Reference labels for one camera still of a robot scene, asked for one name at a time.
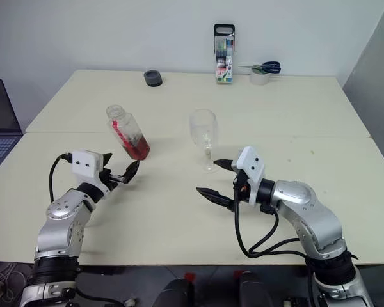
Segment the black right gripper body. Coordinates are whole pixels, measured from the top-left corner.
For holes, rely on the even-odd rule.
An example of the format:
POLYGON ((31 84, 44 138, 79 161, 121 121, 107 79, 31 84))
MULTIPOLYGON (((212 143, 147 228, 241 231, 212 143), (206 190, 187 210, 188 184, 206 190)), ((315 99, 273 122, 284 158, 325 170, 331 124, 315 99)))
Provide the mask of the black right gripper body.
POLYGON ((239 170, 233 181, 234 205, 238 205, 240 201, 248 202, 250 198, 250 185, 248 176, 243 170, 239 170))

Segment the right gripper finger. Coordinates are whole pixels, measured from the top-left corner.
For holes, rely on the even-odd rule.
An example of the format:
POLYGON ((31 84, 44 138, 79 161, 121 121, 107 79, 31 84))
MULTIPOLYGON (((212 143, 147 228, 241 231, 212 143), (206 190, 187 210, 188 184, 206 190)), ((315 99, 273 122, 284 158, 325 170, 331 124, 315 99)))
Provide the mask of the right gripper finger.
POLYGON ((217 159, 215 161, 213 161, 213 163, 225 170, 228 170, 228 171, 233 171, 233 167, 232 167, 232 162, 233 160, 230 160, 230 159, 217 159))
POLYGON ((196 190, 211 203, 217 204, 221 207, 227 208, 229 211, 234 211, 234 200, 221 195, 218 191, 215 191, 206 187, 197 187, 196 190))

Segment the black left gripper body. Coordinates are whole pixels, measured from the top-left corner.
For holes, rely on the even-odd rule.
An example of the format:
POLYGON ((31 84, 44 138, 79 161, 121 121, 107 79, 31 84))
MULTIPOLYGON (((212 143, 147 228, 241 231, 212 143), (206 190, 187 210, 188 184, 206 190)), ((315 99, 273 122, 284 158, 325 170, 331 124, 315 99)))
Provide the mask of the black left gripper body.
POLYGON ((103 169, 99 173, 100 181, 110 190, 113 191, 119 184, 126 184, 127 181, 123 175, 114 175, 110 169, 103 169))

